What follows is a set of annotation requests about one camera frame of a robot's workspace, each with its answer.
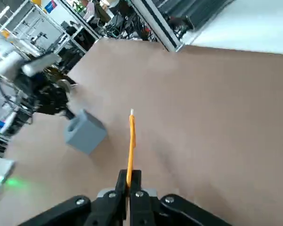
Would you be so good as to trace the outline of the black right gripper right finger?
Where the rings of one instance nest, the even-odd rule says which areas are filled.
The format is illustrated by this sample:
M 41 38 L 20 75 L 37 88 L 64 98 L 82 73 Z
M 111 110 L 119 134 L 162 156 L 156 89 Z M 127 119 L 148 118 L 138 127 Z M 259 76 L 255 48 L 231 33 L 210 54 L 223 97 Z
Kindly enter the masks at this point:
M 142 173 L 133 170 L 129 192 L 131 226 L 228 226 L 216 215 L 176 194 L 162 198 L 141 187 Z

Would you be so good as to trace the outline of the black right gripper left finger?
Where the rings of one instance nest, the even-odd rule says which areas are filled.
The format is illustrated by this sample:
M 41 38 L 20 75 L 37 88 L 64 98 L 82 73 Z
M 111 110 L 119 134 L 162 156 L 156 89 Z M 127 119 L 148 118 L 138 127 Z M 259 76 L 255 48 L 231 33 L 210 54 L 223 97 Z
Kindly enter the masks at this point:
M 115 188 L 95 200 L 76 195 L 24 221 L 22 226 L 119 226 L 123 212 L 127 171 L 119 172 Z

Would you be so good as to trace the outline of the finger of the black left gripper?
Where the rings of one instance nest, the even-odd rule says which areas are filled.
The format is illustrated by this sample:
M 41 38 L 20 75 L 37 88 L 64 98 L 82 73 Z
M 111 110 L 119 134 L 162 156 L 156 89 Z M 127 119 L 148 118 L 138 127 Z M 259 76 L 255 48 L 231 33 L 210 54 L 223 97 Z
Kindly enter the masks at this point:
M 67 120 L 72 120 L 76 117 L 76 115 L 68 108 L 68 106 L 65 106 L 61 114 L 67 119 Z

